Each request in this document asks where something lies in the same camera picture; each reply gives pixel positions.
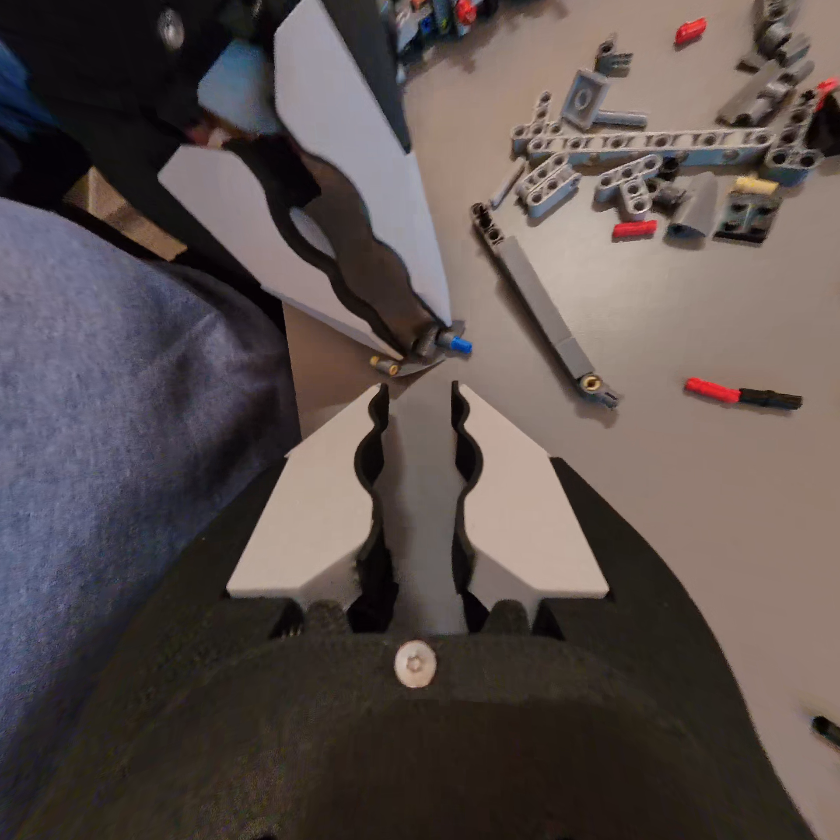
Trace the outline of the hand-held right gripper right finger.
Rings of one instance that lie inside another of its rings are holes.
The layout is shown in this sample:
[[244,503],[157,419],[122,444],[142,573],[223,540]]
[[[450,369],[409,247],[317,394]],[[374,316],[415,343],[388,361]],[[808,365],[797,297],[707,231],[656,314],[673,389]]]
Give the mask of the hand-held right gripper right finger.
[[453,381],[455,465],[464,486],[451,549],[469,632],[501,602],[531,627],[547,600],[604,599],[610,587],[549,453],[467,385]]

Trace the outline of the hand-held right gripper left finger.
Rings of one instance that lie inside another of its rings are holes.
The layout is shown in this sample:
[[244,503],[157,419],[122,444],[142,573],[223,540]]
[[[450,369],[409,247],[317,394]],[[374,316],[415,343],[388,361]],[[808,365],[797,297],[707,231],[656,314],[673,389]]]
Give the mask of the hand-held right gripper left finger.
[[355,632],[384,632],[398,584],[377,490],[390,393],[374,385],[287,455],[226,586],[233,599],[338,604]]

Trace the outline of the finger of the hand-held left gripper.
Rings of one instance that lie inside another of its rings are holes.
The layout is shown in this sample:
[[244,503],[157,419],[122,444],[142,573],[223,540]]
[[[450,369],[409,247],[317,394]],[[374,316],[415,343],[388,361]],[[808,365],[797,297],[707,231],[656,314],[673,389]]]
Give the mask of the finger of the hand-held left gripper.
[[183,145],[161,170],[165,189],[270,296],[374,350],[409,356],[403,261],[376,237],[347,176],[282,132],[263,51],[235,39],[197,92],[234,129],[269,132]]
[[448,281],[375,2],[277,2],[275,101],[360,317],[387,343],[451,325]]

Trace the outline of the lego car chassis assembly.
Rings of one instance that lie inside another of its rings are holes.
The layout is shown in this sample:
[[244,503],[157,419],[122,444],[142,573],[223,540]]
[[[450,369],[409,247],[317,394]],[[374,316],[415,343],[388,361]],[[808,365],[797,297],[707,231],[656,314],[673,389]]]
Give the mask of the lego car chassis assembly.
[[397,50],[435,40],[462,38],[498,12],[499,1],[390,1],[381,11],[394,27]]

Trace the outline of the grey lego connector blue pin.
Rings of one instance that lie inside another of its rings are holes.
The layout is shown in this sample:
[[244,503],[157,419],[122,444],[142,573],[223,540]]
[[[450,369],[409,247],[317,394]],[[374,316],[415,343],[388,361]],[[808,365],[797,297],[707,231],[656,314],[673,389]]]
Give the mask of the grey lego connector blue pin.
[[449,328],[430,327],[415,341],[408,355],[400,360],[375,355],[370,366],[392,379],[423,373],[456,356],[470,357],[473,346],[464,338],[466,323],[454,321]]

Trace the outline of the long dark grey lego beam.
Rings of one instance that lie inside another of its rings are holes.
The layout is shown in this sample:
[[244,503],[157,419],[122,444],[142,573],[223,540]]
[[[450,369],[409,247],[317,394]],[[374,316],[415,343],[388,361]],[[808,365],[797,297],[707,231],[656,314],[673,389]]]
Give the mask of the long dark grey lego beam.
[[621,396],[606,384],[583,351],[517,238],[501,230],[488,203],[473,203],[469,214],[492,262],[575,390],[591,403],[616,409]]

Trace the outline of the light grey double lego beam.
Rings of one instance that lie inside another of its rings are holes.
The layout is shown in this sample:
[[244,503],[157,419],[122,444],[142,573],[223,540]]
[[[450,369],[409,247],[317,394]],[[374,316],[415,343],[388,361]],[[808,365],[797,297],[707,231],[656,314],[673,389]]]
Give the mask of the light grey double lego beam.
[[523,176],[513,191],[529,219],[540,219],[576,194],[581,174],[564,153],[551,155]]

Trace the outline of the grey square lego plate bar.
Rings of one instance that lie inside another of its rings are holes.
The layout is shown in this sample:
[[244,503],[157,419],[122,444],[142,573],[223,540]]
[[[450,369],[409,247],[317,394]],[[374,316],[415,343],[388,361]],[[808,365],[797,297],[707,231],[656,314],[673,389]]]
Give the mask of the grey square lego plate bar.
[[578,70],[560,111],[562,120],[582,132],[593,127],[645,129],[648,126],[646,113],[610,111],[604,108],[603,103],[611,85],[611,80],[602,73]]

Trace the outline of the dark grey lego pin connector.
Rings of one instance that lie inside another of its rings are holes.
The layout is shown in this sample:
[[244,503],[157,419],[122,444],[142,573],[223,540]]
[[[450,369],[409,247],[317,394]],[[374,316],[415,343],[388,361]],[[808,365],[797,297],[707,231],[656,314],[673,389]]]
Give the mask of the dark grey lego pin connector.
[[597,48],[594,71],[604,77],[626,77],[633,59],[633,52],[618,48],[617,33],[612,33]]

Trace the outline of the black lego pin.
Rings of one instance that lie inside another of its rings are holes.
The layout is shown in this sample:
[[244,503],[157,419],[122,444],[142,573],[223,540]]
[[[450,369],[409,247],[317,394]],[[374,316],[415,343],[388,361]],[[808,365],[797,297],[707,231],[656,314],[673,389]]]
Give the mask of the black lego pin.
[[754,390],[741,388],[738,402],[740,404],[768,408],[774,411],[793,412],[802,408],[803,397],[770,390]]

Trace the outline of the light grey T-shaped lego beam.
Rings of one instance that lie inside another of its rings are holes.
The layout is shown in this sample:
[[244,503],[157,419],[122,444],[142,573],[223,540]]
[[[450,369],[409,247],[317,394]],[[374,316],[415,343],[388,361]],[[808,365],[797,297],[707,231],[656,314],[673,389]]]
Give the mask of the light grey T-shaped lego beam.
[[614,203],[625,222],[645,221],[653,205],[647,182],[656,177],[664,161],[660,154],[647,154],[604,172],[595,183],[594,203]]

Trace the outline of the long light grey lego beam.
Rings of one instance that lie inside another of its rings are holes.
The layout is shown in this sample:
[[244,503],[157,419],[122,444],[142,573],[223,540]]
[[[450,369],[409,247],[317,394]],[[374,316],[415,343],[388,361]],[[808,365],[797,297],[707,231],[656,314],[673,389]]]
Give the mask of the long light grey lego beam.
[[531,140],[526,155],[539,164],[562,154],[571,165],[630,161],[648,154],[687,166],[761,162],[778,135],[767,129],[705,129],[671,132],[559,134]]

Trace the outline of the dark grey cross-hole lego beam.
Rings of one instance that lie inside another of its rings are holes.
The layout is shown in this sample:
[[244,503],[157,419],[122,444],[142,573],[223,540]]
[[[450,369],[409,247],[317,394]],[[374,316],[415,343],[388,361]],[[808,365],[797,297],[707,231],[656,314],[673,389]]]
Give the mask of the dark grey cross-hole lego beam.
[[790,68],[806,56],[811,40],[794,31],[802,5],[802,1],[753,1],[752,47],[741,56],[738,68],[758,71],[770,61]]

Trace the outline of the light grey angled lego beam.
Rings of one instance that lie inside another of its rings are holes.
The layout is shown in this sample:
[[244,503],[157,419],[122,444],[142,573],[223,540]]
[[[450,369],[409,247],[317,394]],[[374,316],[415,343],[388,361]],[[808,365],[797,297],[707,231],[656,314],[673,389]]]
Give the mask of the light grey angled lego beam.
[[802,184],[823,161],[823,153],[811,146],[808,138],[821,94],[807,89],[783,111],[783,122],[768,149],[761,172],[766,180],[784,187]]

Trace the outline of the person's blue clothed torso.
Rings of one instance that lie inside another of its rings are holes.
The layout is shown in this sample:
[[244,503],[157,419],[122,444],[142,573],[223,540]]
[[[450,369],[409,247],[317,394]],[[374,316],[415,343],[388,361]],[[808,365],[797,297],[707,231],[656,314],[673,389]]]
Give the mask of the person's blue clothed torso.
[[43,759],[183,548],[301,438],[287,340],[2,200],[2,764]]

